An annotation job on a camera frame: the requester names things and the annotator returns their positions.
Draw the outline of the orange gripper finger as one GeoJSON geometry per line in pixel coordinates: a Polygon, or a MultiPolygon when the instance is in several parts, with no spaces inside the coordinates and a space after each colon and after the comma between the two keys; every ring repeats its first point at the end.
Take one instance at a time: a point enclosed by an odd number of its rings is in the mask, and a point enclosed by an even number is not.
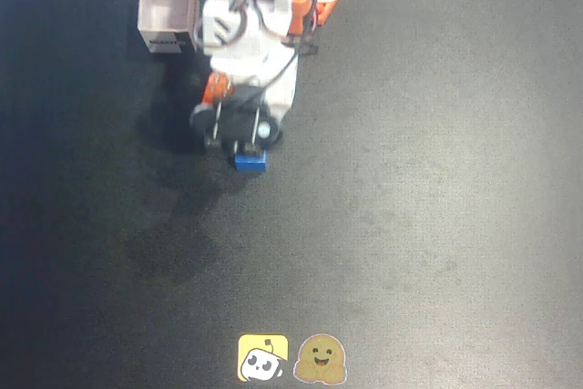
{"type": "Polygon", "coordinates": [[[217,100],[229,97],[233,93],[233,89],[234,86],[229,76],[223,72],[212,72],[205,86],[201,103],[212,105],[217,100]]]}

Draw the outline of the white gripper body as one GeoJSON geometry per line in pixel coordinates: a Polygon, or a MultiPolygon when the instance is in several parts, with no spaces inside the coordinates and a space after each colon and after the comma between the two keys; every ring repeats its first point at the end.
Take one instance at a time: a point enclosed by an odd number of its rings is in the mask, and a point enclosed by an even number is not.
{"type": "Polygon", "coordinates": [[[292,108],[295,97],[298,58],[289,64],[295,51],[282,46],[272,49],[268,55],[250,58],[230,58],[212,56],[212,71],[225,74],[234,87],[266,87],[261,100],[267,105],[271,115],[282,122],[292,108]]]}

